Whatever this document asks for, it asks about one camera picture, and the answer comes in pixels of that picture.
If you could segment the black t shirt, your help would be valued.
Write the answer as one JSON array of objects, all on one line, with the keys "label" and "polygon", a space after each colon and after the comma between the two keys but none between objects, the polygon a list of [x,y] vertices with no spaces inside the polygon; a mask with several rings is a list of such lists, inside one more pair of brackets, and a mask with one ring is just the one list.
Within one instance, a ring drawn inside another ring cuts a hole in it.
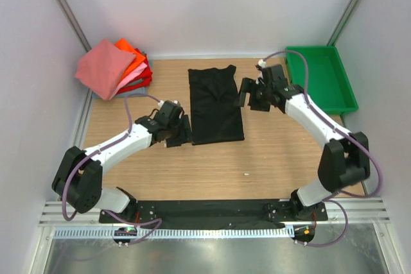
[{"label": "black t shirt", "polygon": [[188,70],[193,144],[245,139],[235,73],[234,65]]}]

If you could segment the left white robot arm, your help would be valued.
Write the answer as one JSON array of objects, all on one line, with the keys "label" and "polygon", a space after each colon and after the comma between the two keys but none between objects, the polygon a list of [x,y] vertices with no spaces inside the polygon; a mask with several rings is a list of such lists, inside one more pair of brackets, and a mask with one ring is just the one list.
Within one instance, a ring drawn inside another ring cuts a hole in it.
[{"label": "left white robot arm", "polygon": [[130,120],[124,132],[103,143],[85,150],[69,148],[52,182],[52,189],[62,199],[64,219],[74,219],[67,212],[70,205],[74,214],[100,209],[102,220],[135,220],[136,199],[119,187],[104,189],[103,176],[129,156],[160,142],[168,147],[191,142],[189,117],[178,101],[160,101],[150,115]]}]

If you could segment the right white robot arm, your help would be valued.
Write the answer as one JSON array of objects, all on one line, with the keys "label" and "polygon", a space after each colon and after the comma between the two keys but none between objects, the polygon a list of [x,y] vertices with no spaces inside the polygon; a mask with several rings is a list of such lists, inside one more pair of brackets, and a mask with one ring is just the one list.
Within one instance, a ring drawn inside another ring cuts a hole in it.
[{"label": "right white robot arm", "polygon": [[322,149],[317,179],[294,190],[289,211],[298,220],[306,219],[326,198],[369,178],[368,138],[352,133],[318,109],[300,85],[291,85],[281,65],[267,66],[260,60],[259,77],[241,81],[239,107],[268,112],[272,107],[297,121]]}]

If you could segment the red folded shirt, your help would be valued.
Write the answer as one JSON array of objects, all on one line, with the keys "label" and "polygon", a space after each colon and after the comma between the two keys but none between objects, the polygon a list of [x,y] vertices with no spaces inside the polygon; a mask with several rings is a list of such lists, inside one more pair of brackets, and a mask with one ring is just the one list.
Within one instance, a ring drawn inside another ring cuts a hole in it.
[{"label": "red folded shirt", "polygon": [[146,57],[146,60],[144,61],[144,63],[146,63],[148,67],[137,78],[135,78],[134,80],[129,82],[127,85],[125,85],[123,88],[121,88],[117,94],[122,94],[125,92],[136,90],[138,88],[146,87],[151,83],[153,72],[150,68],[147,54],[143,52],[143,55]]}]

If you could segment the grey blue folded shirt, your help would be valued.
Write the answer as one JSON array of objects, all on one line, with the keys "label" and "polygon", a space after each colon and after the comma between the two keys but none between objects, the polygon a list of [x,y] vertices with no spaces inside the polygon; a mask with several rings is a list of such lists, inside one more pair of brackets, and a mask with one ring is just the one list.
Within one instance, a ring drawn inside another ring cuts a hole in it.
[{"label": "grey blue folded shirt", "polygon": [[128,67],[123,60],[109,60],[104,64],[95,67],[89,76],[88,87],[94,92],[94,95],[105,100],[113,98],[123,98],[125,96],[136,96],[147,93],[147,86],[114,95],[114,90],[121,80],[124,70]]}]

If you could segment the light pink folded shirt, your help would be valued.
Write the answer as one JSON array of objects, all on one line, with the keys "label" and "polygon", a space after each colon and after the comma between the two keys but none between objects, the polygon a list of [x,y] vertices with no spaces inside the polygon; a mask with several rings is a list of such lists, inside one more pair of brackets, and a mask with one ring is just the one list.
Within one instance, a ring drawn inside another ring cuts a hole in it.
[{"label": "light pink folded shirt", "polygon": [[116,95],[118,91],[121,88],[123,88],[125,85],[127,85],[129,82],[137,78],[147,67],[148,65],[143,62],[138,67],[136,67],[133,71],[131,71],[128,75],[122,78],[114,90],[114,95]]}]

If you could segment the green plastic tray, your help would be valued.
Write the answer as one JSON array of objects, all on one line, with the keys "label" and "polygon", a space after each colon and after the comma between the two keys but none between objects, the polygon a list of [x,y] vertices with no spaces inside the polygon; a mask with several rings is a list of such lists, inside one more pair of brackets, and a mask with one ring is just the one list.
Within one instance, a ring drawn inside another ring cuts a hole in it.
[{"label": "green plastic tray", "polygon": [[315,104],[329,115],[342,116],[358,110],[357,100],[351,88],[338,49],[334,46],[289,46],[286,54],[290,82],[304,86],[305,69],[302,59],[308,63],[308,94]]}]

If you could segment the salmon pink folded shirt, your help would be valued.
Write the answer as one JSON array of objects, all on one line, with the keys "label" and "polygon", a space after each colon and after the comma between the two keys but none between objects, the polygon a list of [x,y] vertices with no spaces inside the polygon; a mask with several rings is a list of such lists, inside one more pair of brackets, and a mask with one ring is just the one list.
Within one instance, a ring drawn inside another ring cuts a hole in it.
[{"label": "salmon pink folded shirt", "polygon": [[75,78],[101,99],[109,100],[125,69],[135,58],[135,54],[120,50],[108,39],[103,39],[78,61]]}]

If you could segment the orange folded shirt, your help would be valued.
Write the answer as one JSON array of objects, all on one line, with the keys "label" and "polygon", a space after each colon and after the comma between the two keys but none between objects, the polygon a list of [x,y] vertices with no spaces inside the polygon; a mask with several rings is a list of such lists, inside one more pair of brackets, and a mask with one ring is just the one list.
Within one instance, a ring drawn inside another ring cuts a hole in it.
[{"label": "orange folded shirt", "polygon": [[124,38],[118,40],[115,43],[115,46],[121,50],[127,53],[128,56],[131,56],[131,61],[128,65],[128,67],[124,70],[121,79],[126,78],[132,71],[137,69],[139,65],[141,65],[145,60],[146,57],[141,54],[140,52],[136,51],[135,48]]}]

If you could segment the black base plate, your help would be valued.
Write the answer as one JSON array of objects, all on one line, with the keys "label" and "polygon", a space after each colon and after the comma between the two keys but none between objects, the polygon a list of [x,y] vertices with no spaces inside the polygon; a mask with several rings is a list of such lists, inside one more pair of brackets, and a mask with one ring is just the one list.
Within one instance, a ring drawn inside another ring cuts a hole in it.
[{"label": "black base plate", "polygon": [[169,230],[280,229],[287,222],[328,220],[323,203],[302,210],[279,199],[139,201],[118,216],[138,223],[161,218],[160,228]]}]

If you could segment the aluminium frame rail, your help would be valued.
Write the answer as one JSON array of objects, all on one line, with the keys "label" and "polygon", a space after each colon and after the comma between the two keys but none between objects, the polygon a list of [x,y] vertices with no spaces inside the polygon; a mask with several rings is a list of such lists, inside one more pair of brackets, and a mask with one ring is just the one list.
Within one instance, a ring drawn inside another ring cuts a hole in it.
[{"label": "aluminium frame rail", "polygon": [[[350,223],[388,223],[390,221],[381,198],[335,198],[335,203],[327,202],[329,223],[343,223],[345,212]],[[85,214],[77,214],[71,221],[62,215],[62,203],[47,201],[40,215],[40,227],[93,226],[98,224],[99,209],[91,209]]]}]

